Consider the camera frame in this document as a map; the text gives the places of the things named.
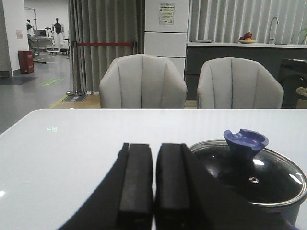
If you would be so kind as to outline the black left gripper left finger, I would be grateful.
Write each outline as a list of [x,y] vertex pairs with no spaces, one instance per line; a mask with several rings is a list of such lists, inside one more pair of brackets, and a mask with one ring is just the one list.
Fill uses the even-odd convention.
[[147,144],[124,143],[118,157],[62,230],[149,230],[153,222],[153,157]]

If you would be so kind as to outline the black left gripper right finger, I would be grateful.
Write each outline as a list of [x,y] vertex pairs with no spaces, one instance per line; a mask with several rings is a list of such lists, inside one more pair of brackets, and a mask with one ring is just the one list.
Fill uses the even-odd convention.
[[156,162],[158,230],[292,230],[210,175],[186,144],[161,145]]

